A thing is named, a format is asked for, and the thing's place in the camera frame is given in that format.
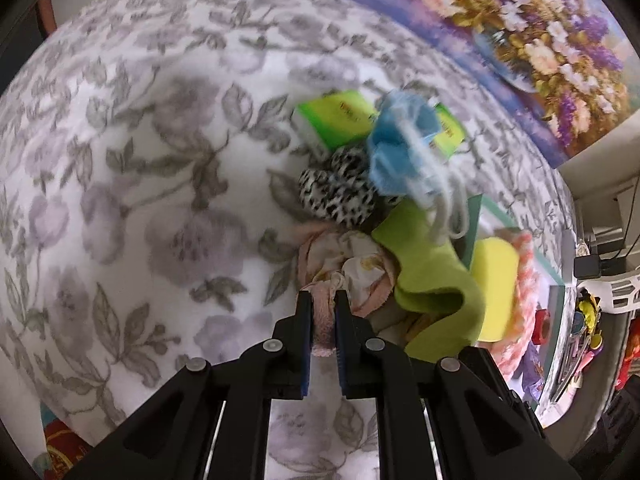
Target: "yellow sponge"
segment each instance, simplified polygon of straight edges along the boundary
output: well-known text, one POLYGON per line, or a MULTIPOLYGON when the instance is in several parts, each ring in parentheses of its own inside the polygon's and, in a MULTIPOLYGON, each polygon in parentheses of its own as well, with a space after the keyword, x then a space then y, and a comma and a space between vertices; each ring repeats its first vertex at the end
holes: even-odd
POLYGON ((497 237, 476 242, 471 275, 484 294, 486 310, 478 341, 500 341, 509 325, 518 276, 518 252, 497 237))

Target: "silver screw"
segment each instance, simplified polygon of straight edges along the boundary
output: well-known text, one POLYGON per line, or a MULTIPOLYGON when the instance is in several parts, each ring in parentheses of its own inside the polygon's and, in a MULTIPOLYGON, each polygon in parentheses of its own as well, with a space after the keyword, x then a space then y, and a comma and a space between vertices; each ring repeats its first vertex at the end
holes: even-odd
POLYGON ((458 370, 460 370, 460 361, 458 361, 455 357, 445 357, 442 361, 440 361, 440 366, 444 371, 457 372, 458 370))
POLYGON ((280 341, 279 339, 267 339, 267 341, 262 343, 262 348, 264 348, 267 352, 277 352, 283 346, 284 345, 282 344, 282 341, 280 341))
POLYGON ((190 372, 201 372, 206 366, 207 361, 202 357, 192 357, 187 361, 187 370, 190 372))
POLYGON ((385 342, 382 341, 379 337, 372 337, 371 339, 367 339, 366 343, 364 343, 369 350, 372 352, 380 352, 385 347, 385 342))

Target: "green fabric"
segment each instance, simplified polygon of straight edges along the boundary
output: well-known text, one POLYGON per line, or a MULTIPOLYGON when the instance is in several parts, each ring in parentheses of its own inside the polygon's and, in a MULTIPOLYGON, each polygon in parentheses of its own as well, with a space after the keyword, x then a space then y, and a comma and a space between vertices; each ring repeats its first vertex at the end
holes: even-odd
POLYGON ((449 241, 435 245, 426 215, 405 199, 373 232, 372 237, 400 263, 394 297, 405 310, 446 316, 420 332, 405 351, 436 362, 456 356, 478 339, 484 321, 484 299, 449 241))

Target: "flower painting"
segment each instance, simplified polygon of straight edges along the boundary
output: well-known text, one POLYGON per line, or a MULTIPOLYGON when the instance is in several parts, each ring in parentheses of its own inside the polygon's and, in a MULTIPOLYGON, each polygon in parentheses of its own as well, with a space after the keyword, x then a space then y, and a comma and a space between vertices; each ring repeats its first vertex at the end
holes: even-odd
POLYGON ((356 1, 475 76, 553 167, 640 107, 640 59, 601 0, 356 1))

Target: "pink knitted cloth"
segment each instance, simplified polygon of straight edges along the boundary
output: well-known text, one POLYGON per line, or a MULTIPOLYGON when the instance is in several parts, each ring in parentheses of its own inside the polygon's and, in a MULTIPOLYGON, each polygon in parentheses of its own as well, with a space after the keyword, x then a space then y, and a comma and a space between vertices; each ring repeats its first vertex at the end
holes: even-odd
POLYGON ((527 350, 536 321, 538 304, 538 273, 535 268, 533 237, 528 231, 503 231, 498 236, 507 240, 518 251, 518 277, 513 298, 511 320, 504 338, 492 344, 483 344, 491 352, 500 373, 509 381, 527 350))
POLYGON ((313 233, 300 247, 298 281, 314 299, 312 353, 329 356, 335 350, 335 291, 346 290, 351 311, 365 317, 385 303, 396 271, 385 251, 366 234, 329 228, 313 233))

